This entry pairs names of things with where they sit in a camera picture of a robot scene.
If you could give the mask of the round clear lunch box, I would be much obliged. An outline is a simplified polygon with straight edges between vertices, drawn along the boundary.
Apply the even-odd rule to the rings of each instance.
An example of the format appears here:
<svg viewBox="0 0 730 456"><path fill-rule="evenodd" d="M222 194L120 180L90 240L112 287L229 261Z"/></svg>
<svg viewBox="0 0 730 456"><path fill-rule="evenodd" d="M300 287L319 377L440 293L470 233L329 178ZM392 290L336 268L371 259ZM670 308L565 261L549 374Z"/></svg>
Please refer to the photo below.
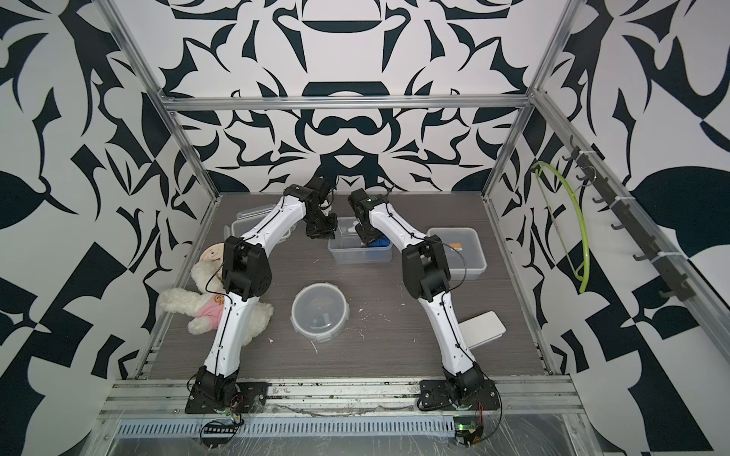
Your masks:
<svg viewBox="0 0 730 456"><path fill-rule="evenodd" d="M309 285L295 296L290 319L298 334L323 343L342 331L349 313L349 304L340 288L323 282Z"/></svg>

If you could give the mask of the tall rectangular clear lunch box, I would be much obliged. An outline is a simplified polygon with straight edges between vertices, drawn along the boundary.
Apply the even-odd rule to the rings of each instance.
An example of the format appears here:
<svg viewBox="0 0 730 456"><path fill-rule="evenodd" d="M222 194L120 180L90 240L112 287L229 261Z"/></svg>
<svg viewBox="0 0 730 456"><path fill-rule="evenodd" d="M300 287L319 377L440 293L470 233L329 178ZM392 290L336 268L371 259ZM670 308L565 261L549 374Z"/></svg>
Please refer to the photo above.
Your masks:
<svg viewBox="0 0 730 456"><path fill-rule="evenodd" d="M393 258L392 245L389 249L363 248L355 231L355 217L338 218L336 237L329 239L327 248L339 265L390 262Z"/></svg>

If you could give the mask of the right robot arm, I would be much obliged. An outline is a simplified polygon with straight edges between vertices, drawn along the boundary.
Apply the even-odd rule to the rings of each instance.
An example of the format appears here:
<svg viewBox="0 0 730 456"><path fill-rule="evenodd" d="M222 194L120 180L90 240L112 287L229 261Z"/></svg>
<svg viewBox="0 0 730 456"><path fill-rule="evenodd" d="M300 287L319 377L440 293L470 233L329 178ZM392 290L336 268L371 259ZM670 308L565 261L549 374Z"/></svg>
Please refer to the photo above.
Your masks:
<svg viewBox="0 0 730 456"><path fill-rule="evenodd" d="M402 218L382 195L355 190L349 197L359 224L357 235L367 245L387 239L401 254L403 283L422 305L435 333L442 369L454 401L464 401L483 388L486 377L461 334L452 305L451 270L440 237L427 236Z"/></svg>

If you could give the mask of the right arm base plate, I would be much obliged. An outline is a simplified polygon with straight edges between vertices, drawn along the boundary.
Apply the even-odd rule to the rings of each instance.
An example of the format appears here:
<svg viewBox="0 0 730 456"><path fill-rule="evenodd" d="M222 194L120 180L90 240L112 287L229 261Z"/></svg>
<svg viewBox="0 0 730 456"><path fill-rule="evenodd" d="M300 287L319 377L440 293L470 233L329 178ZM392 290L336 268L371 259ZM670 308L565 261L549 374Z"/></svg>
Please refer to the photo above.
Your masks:
<svg viewBox="0 0 730 456"><path fill-rule="evenodd" d="M492 412L501 408L501 399L496 385L487 378L468 387L458 387L448 380L422 380L416 406L421 412L478 409Z"/></svg>

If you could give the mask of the blue microfiber cloth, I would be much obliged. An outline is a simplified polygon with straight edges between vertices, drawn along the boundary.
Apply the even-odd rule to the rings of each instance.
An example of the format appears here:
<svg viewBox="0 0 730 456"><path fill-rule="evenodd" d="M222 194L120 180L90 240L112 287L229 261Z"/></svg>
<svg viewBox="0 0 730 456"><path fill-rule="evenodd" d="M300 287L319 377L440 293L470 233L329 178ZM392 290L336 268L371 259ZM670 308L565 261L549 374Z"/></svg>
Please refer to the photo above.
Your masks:
<svg viewBox="0 0 730 456"><path fill-rule="evenodd" d="M361 241L361 246L363 248L389 249L391 245L391 241L387 237L379 237L378 239Z"/></svg>

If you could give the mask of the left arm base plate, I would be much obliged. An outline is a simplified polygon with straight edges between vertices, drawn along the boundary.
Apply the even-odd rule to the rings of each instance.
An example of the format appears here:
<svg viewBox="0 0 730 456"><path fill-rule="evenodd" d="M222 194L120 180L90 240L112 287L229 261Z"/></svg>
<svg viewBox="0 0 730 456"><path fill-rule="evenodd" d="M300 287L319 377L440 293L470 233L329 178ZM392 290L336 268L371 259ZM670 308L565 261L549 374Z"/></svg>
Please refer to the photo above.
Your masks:
<svg viewBox="0 0 730 456"><path fill-rule="evenodd" d="M187 399L185 414L200 415L232 412L259 412L267 402L270 384L267 382L228 382L220 389L196 381Z"/></svg>

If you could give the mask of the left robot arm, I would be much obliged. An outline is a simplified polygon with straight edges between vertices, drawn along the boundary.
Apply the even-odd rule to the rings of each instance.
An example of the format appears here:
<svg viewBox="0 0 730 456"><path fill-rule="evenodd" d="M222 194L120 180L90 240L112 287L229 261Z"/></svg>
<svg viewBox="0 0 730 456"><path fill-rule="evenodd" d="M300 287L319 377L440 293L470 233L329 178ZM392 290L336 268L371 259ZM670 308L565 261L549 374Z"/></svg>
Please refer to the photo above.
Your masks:
<svg viewBox="0 0 730 456"><path fill-rule="evenodd" d="M191 389L194 397L225 405L236 394L244 336L260 297L273 282L269 256L298 222L305 222L307 237L332 239L338 226L336 214L327 211L332 193L330 184L321 177L307 184L292 184L254 228L224 242L224 311L209 355L196 374Z"/></svg>

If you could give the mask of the clear rectangular lunch box lid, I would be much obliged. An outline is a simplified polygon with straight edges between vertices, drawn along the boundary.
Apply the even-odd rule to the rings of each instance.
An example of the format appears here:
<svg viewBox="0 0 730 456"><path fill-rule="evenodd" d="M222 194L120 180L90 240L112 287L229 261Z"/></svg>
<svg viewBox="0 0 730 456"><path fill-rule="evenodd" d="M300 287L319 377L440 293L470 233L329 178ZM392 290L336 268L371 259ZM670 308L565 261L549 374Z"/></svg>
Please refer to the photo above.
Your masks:
<svg viewBox="0 0 730 456"><path fill-rule="evenodd" d="M270 204L239 212L232 224L224 226L224 239L228 239L229 237L243 237L270 213L275 211L275 205Z"/></svg>

